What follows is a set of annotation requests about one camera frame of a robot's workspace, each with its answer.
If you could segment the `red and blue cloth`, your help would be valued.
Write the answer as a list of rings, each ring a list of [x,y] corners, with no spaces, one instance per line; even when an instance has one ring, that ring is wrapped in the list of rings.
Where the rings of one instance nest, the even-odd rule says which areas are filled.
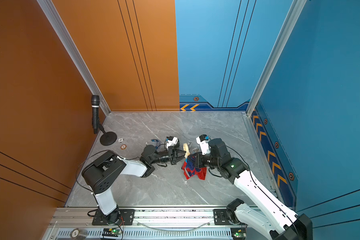
[[[184,171],[184,175],[186,179],[190,179],[193,176],[197,176],[200,180],[205,180],[207,175],[207,168],[197,168],[195,167],[196,160],[198,158],[198,154],[189,155],[183,165],[182,170]]]

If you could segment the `beige band watch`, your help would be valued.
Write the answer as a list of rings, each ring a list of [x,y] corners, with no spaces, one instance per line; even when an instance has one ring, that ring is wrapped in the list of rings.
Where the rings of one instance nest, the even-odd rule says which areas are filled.
[[[185,152],[184,158],[187,159],[188,156],[191,154],[189,150],[189,145],[187,143],[183,144],[183,150]]]

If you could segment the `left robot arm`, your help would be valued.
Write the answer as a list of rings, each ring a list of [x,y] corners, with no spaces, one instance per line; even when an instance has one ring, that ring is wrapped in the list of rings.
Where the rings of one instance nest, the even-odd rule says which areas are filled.
[[[168,147],[158,152],[153,145],[145,146],[138,160],[128,160],[117,153],[106,151],[82,171],[82,177],[90,187],[101,213],[108,217],[117,212],[118,205],[111,191],[111,186],[120,175],[140,178],[150,176],[155,170],[154,164],[164,167],[167,163],[177,164],[185,158],[184,150]]]

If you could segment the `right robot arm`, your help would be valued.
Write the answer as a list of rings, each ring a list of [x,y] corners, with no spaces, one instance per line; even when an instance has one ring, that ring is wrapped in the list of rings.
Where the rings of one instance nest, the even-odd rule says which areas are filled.
[[[233,158],[222,139],[197,137],[201,151],[195,154],[196,168],[217,169],[221,177],[235,185],[260,209],[253,211],[242,200],[227,206],[232,222],[244,223],[268,240],[311,240],[313,223],[305,214],[298,215],[279,201],[253,174],[242,158]]]

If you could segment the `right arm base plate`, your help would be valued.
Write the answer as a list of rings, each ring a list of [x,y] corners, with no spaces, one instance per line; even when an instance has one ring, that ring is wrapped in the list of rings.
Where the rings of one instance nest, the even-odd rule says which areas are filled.
[[[232,210],[213,209],[214,223],[217,226],[237,225],[239,222]]]

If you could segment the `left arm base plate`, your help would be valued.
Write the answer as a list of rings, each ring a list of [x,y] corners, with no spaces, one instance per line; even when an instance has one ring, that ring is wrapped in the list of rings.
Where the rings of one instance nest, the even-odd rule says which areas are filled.
[[[131,226],[134,221],[134,209],[116,209],[109,215],[104,215],[99,209],[96,209],[93,215],[88,212],[89,217],[93,219],[93,226]]]

